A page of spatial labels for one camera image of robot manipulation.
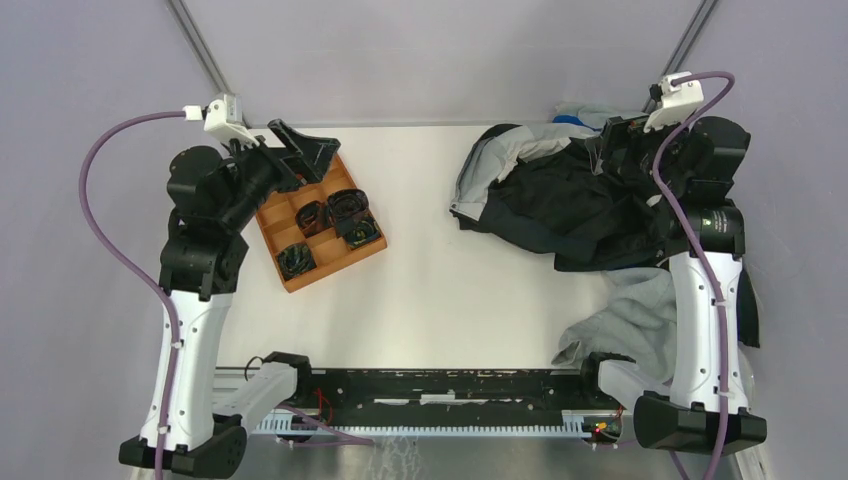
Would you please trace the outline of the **grey black zip jacket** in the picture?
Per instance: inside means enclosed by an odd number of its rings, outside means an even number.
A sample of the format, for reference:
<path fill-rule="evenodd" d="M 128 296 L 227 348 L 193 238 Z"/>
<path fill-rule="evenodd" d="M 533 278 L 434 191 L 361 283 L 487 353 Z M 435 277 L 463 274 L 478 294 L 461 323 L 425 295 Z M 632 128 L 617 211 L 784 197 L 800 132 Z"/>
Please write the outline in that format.
<path fill-rule="evenodd" d="M 463 230 L 550 254 L 562 272 L 666 259 L 645 185 L 599 166 L 599 135 L 570 124 L 498 124 L 472 146 L 450 213 Z"/>

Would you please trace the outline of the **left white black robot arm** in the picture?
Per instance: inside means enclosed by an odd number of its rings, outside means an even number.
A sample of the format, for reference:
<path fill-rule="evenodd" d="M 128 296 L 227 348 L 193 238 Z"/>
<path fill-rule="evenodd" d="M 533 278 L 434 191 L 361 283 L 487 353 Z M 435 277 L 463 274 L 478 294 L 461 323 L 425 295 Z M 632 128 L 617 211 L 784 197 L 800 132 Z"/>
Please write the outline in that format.
<path fill-rule="evenodd" d="M 167 192 L 168 238 L 154 284 L 165 308 L 152 411 L 123 442 L 122 464 L 200 479 L 227 479 L 240 466 L 250 433 L 284 401 L 307 404 L 315 384 L 306 356 L 274 352 L 221 402 L 213 384 L 223 326 L 248 246 L 243 230 L 274 193 L 320 182 L 339 148 L 335 138 L 304 135 L 281 120 L 278 139 L 228 140 L 223 150 L 195 146 L 177 154 Z"/>

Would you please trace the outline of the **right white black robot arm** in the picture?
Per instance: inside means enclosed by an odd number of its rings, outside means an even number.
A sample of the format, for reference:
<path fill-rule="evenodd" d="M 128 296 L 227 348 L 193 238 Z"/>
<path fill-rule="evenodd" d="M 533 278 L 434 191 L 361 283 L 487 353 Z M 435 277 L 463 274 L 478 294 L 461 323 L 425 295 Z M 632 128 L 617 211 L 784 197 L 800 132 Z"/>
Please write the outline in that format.
<path fill-rule="evenodd" d="M 675 290 L 677 355 L 663 384 L 631 358 L 595 354 L 577 392 L 591 408 L 615 399 L 630 410 L 642 447 L 725 456 L 767 438 L 739 366 L 739 346 L 758 342 L 759 318 L 743 265 L 743 215 L 728 196 L 750 140 L 743 127 L 714 116 L 684 129 L 613 118 L 601 134 L 604 169 L 641 181 L 658 214 Z"/>

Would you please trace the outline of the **blue white jacket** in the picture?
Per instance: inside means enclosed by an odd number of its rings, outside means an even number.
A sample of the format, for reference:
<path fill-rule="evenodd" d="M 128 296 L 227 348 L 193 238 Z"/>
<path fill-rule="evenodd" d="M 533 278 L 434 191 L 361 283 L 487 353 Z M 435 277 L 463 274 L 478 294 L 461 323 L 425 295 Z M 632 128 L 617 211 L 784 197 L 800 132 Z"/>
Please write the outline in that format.
<path fill-rule="evenodd" d="M 576 126 L 580 126 L 580 127 L 586 126 L 586 124 L 578 116 L 566 115 L 566 114 L 556 115 L 551 120 L 551 122 L 552 123 L 559 123 L 559 124 L 576 125 Z"/>

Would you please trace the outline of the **orange compartment tray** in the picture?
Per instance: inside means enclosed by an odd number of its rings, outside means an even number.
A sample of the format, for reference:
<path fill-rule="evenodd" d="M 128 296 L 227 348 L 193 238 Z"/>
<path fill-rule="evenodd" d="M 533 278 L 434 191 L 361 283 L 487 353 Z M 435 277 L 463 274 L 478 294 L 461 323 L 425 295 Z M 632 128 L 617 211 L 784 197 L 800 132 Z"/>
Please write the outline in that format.
<path fill-rule="evenodd" d="M 296 292 L 387 248 L 387 239 L 340 155 L 323 180 L 273 193 L 256 215 L 285 291 Z"/>

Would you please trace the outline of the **grey hoodie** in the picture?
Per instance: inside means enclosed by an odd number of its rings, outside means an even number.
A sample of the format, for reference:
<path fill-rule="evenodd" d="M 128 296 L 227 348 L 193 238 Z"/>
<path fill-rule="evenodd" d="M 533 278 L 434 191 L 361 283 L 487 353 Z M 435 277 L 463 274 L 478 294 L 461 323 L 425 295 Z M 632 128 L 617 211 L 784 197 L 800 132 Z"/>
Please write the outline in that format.
<path fill-rule="evenodd" d="M 677 356 L 677 308 L 671 274 L 629 268 L 603 274 L 607 305 L 568 327 L 551 363 L 576 368 L 592 353 L 626 356 L 653 379 L 672 379 Z"/>

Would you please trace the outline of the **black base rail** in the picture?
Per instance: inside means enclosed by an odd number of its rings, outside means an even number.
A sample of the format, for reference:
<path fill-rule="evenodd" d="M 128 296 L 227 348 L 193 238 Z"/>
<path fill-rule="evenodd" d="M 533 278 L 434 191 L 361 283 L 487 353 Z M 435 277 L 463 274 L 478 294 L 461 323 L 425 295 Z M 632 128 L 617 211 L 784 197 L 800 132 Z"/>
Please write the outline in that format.
<path fill-rule="evenodd" d="M 315 369 L 287 402 L 338 429 L 555 426 L 619 408 L 573 369 Z"/>

